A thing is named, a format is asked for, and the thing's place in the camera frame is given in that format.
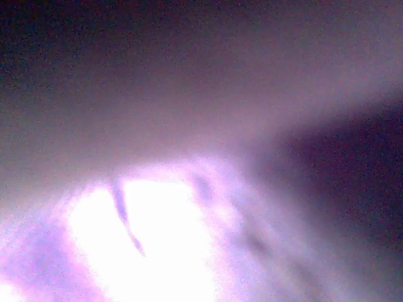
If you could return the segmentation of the lavender bucket hat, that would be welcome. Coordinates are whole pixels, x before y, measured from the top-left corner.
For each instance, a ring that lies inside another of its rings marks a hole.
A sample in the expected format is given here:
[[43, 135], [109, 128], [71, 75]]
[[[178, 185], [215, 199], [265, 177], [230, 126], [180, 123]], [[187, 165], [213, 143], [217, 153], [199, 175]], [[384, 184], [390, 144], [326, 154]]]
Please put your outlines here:
[[2, 301], [401, 301], [401, 1], [2, 1]]

